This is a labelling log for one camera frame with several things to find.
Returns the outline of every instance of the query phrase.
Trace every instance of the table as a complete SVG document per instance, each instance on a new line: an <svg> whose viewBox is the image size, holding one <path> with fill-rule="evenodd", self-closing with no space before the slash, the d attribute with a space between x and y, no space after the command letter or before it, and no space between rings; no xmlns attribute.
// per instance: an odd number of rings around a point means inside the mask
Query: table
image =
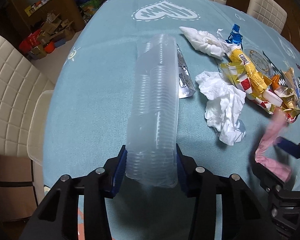
<svg viewBox="0 0 300 240"><path fill-rule="evenodd" d="M158 12L165 6L167 12ZM209 0L108 0L82 31L66 60L51 100L47 117L43 178L52 187L62 174L78 177L103 166L125 144L130 115L137 43L158 33L176 38L190 75L204 70L218 71L214 58L195 51L181 34L179 26L206 30L215 36L223 29L228 38L238 24L243 47L266 52L277 68L294 67L300 76L300 53L275 30L238 11ZM246 136L227 146L220 142L204 118L207 98L197 92L180 99L177 143L184 155L214 174L239 174L260 201L266 192L252 174L248 159L270 116L246 101L240 119ZM300 117L290 124L284 136L300 142ZM267 156L289 161L292 158L268 150ZM221 239L221 198L218 198L216 239ZM83 200L79 199L80 210ZM194 199L187 199L180 187L153 188L125 178L120 192L106 200L110 230L116 240L187 239ZM79 233L82 229L79 217Z"/></svg>

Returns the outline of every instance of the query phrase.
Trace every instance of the clear plastic container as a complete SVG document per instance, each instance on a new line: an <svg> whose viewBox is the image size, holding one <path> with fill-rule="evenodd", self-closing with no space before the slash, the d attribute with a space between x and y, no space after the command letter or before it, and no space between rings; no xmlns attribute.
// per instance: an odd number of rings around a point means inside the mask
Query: clear plastic container
<svg viewBox="0 0 300 240"><path fill-rule="evenodd" d="M127 125L127 177L158 187L177 184L178 103L177 44L160 34L138 47Z"/></svg>

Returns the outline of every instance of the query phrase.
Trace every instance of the silver bolt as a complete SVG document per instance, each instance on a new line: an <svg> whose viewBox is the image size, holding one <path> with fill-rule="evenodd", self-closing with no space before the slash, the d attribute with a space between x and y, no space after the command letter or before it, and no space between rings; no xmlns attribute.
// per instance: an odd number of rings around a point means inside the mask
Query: silver bolt
<svg viewBox="0 0 300 240"><path fill-rule="evenodd" d="M278 214L278 210L277 210L276 208L273 208L273 210L271 210L271 215L272 215L273 217L276 217L277 214Z"/></svg>
<svg viewBox="0 0 300 240"><path fill-rule="evenodd" d="M104 168L102 168L102 167L100 167L100 168L97 168L96 169L96 174L102 174L102 173L104 173L106 170L104 169Z"/></svg>
<svg viewBox="0 0 300 240"><path fill-rule="evenodd" d="M60 179L61 179L61 181L66 181L69 178L70 178L69 175L65 174L65 175L62 175Z"/></svg>
<svg viewBox="0 0 300 240"><path fill-rule="evenodd" d="M239 180L240 176L238 174L232 174L231 178L234 179L234 180Z"/></svg>
<svg viewBox="0 0 300 240"><path fill-rule="evenodd" d="M204 167L198 166L195 168L195 171L197 173L204 173L206 170L204 169Z"/></svg>
<svg viewBox="0 0 300 240"><path fill-rule="evenodd" d="M280 185L277 185L277 186L275 186L275 189L276 189L276 191L280 191L281 190L281 186Z"/></svg>

